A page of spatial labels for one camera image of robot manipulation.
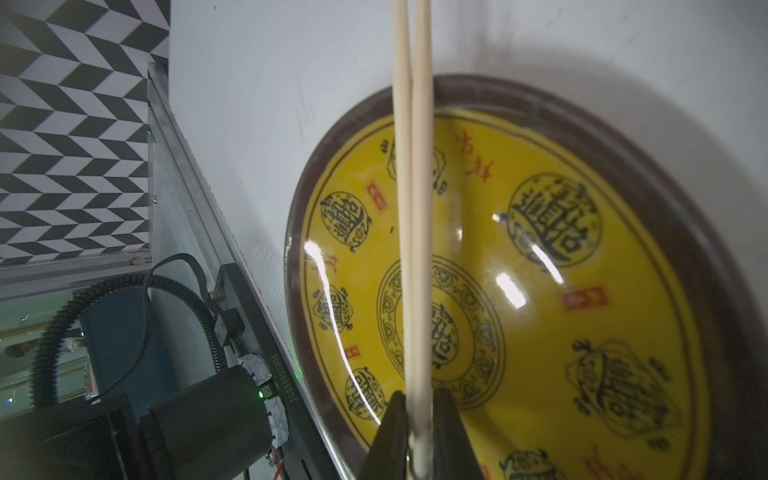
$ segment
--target checkered pattern backdrop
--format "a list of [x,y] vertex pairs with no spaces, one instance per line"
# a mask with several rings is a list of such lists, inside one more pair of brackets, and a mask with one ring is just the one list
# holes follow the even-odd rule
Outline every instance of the checkered pattern backdrop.
[[148,248],[170,0],[0,0],[0,266]]

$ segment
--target red wire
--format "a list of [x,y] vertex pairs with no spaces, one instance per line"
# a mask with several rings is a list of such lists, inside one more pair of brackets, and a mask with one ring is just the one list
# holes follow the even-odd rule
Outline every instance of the red wire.
[[275,473],[275,478],[272,480],[277,480],[280,477],[280,473],[283,471],[283,463],[285,463],[285,460],[280,460],[280,464],[277,466],[277,473]]

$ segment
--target black cable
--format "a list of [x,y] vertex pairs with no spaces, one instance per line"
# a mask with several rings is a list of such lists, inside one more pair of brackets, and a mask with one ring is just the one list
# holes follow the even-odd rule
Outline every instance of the black cable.
[[[206,340],[210,348],[210,354],[214,361],[214,368],[216,372],[222,372],[227,368],[227,358],[224,355],[224,350],[219,344],[218,338],[214,332],[214,318],[210,313],[210,310],[206,303],[197,296],[192,290],[188,289],[185,285],[178,283],[176,280],[166,278],[159,275],[151,275],[160,265],[174,261],[185,260],[191,264],[192,270],[195,272],[195,277],[198,279],[198,285],[203,286],[205,290],[205,279],[202,276],[202,282],[200,281],[199,273],[202,273],[202,268],[197,264],[197,261],[188,254],[174,255],[172,257],[163,260],[158,265],[152,268],[150,273],[129,273],[126,275],[115,276],[106,280],[102,280],[99,283],[87,288],[80,292],[72,300],[70,300],[61,310],[58,311],[56,317],[51,321],[43,333],[43,337],[38,344],[38,352],[35,355],[35,360],[31,368],[31,400],[32,408],[39,409],[45,406],[53,405],[56,403],[56,365],[58,363],[58,348],[61,345],[61,341],[64,338],[66,331],[72,326],[78,316],[85,311],[90,305],[98,301],[99,299],[107,296],[110,293],[126,288],[142,287],[142,313],[144,320],[144,331],[142,334],[142,348],[131,365],[131,368],[126,374],[124,374],[117,382],[113,382],[112,385],[103,390],[99,397],[103,396],[108,390],[113,389],[119,382],[135,369],[136,365],[141,361],[144,355],[144,351],[148,344],[148,328],[147,328],[147,288],[152,287],[165,292],[171,293],[175,297],[179,298],[194,312],[197,319],[200,321],[200,325],[205,332]],[[213,303],[213,300],[205,291],[204,297],[207,298],[208,303]]]
[[119,379],[112,382],[112,384],[109,385],[106,389],[103,389],[101,392],[99,392],[98,395],[91,398],[91,402],[95,402],[96,400],[100,399],[102,396],[109,393],[112,389],[114,389],[114,387],[118,386],[131,373],[133,373],[136,367],[138,367],[139,363],[141,363],[141,359],[144,358],[144,354],[147,352],[147,347],[149,346],[149,328],[148,328],[149,322],[147,321],[147,298],[149,297],[149,292],[148,292],[149,282],[152,278],[152,273],[157,268],[160,268],[161,266],[170,262],[174,262],[176,260],[183,260],[192,269],[192,272],[197,278],[197,287],[200,289],[200,297],[202,297],[203,303],[205,303],[206,308],[208,308],[209,310],[213,310],[211,307],[215,306],[215,308],[218,309],[219,312],[221,312],[221,308],[213,301],[213,299],[210,298],[210,294],[208,293],[208,288],[206,286],[205,272],[203,271],[203,268],[197,262],[197,259],[195,259],[195,257],[192,257],[189,253],[177,253],[175,255],[171,255],[170,257],[166,258],[165,260],[159,263],[156,263],[149,270],[149,273],[147,273],[146,278],[144,278],[144,283],[141,285],[141,319],[143,323],[142,332],[141,332],[141,348],[139,349],[139,352],[136,354],[136,358],[134,358],[134,362],[131,364],[131,367],[128,368],[128,370]]

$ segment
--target white wall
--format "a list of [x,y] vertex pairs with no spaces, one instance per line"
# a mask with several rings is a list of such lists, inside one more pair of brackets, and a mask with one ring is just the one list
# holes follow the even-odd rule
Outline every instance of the white wall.
[[[766,291],[768,2],[433,3],[437,72],[523,81],[613,124],[692,196]],[[172,17],[172,108],[285,326],[293,189],[331,125],[390,83],[389,2],[184,0]],[[768,313],[768,296],[759,301]]]

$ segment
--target black metal bracket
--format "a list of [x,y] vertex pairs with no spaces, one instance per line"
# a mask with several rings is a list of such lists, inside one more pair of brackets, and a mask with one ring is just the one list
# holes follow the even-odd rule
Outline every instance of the black metal bracket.
[[237,309],[223,310],[216,318],[214,332],[221,346],[228,346],[240,341],[240,336],[245,331],[245,325],[240,318]]
[[[483,480],[453,396],[444,388],[435,390],[432,400],[432,446],[434,480]],[[398,390],[389,400],[358,480],[405,480],[407,453],[406,396]]]
[[220,305],[230,317],[227,321],[234,319],[232,313],[237,312],[238,320],[245,325],[245,331],[239,330],[237,322],[221,325],[222,333],[232,343],[242,343],[248,352],[261,355],[283,400],[289,426],[288,441],[281,447],[285,457],[283,471],[290,480],[338,479],[336,467],[299,393],[293,367],[286,361],[289,357],[275,341],[275,333],[264,315],[266,310],[235,263],[219,269],[216,288],[223,293]]

